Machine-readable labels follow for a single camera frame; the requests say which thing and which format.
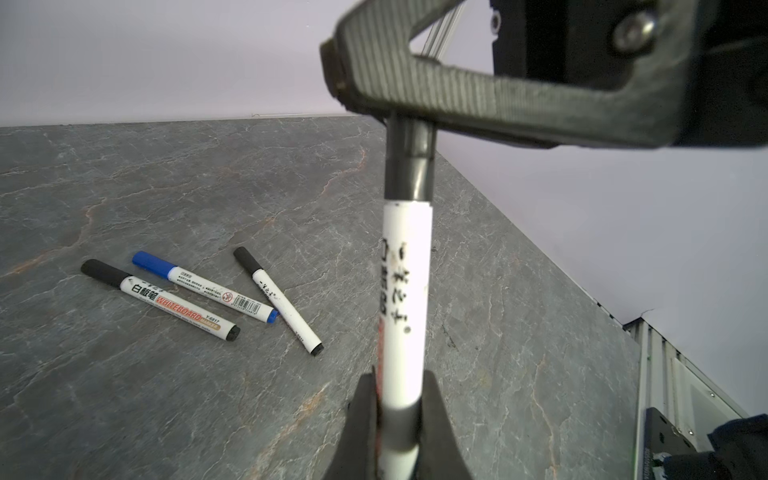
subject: black metal bracket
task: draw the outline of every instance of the black metal bracket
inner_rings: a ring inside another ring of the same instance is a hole
[[[658,0],[653,51],[616,91],[496,77],[414,56],[409,40],[460,0],[366,0],[321,47],[326,83],[349,110],[391,111],[501,141],[659,147],[687,124],[699,0]]]

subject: whiteboard marker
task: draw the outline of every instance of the whiteboard marker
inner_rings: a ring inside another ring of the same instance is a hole
[[[160,310],[170,313],[197,328],[205,330],[211,335],[231,342],[240,333],[240,327],[214,315],[206,309],[200,308],[194,303],[187,302],[158,286],[145,282],[130,273],[114,268],[104,262],[91,258],[80,267],[80,271],[86,275],[123,290],[130,296],[156,306]]]
[[[266,323],[274,323],[278,312],[269,305],[249,298],[242,293],[227,289],[218,283],[204,279],[202,276],[195,275],[189,270],[180,266],[166,262],[155,255],[147,252],[137,252],[133,259],[134,265],[140,266],[145,270],[169,279],[171,282],[181,285],[184,288],[197,292],[200,295],[207,296],[216,300],[222,305],[226,305],[238,312],[245,313],[255,319]]]
[[[299,341],[304,345],[306,351],[313,356],[322,352],[323,344],[320,342],[320,339],[317,338],[317,335],[310,329],[310,326],[301,318],[299,312],[293,308],[285,294],[277,288],[277,285],[266,274],[264,268],[253,258],[253,255],[245,247],[236,248],[234,255],[237,262],[250,274],[256,285],[264,292],[264,295],[280,311],[290,329],[299,337]]]
[[[419,457],[437,128],[398,114],[386,127],[376,469],[382,480],[410,480]]]

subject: orange label band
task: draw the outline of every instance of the orange label band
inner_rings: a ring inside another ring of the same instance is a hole
[[[158,305],[162,305],[169,310],[173,310],[174,312],[180,315],[184,315],[185,317],[190,318],[195,322],[202,323],[203,325],[211,329],[219,330],[221,328],[219,324],[211,322],[209,319],[203,317],[202,315],[195,312],[194,310],[190,310],[185,306],[179,305],[178,303],[172,300],[169,300],[164,296],[159,296],[157,300],[155,300],[155,302],[157,302]]]

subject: whiteboard marker label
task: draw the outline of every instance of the whiteboard marker label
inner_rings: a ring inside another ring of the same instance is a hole
[[[266,322],[269,319],[270,313],[272,313],[273,310],[270,306],[264,305],[242,293],[229,290],[218,283],[206,280],[202,276],[195,275],[180,266],[176,266],[168,272],[168,279],[173,283],[177,283],[193,292],[197,292],[200,295],[216,300],[218,303],[222,303],[238,312],[255,317],[262,322]]]
[[[195,325],[199,329],[227,339],[227,334],[234,323],[217,316],[206,309],[200,308],[183,298],[166,292],[159,286],[152,285],[135,276],[129,276],[120,284],[120,290],[139,300],[151,303],[160,310],[170,313],[183,321]]]

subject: metal screw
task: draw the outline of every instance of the metal screw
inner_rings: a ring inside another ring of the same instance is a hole
[[[498,31],[502,29],[502,14],[498,13],[498,10],[494,10],[491,15],[491,33],[498,35]]]
[[[630,13],[614,28],[614,48],[624,55],[638,53],[653,41],[657,25],[651,10]]]

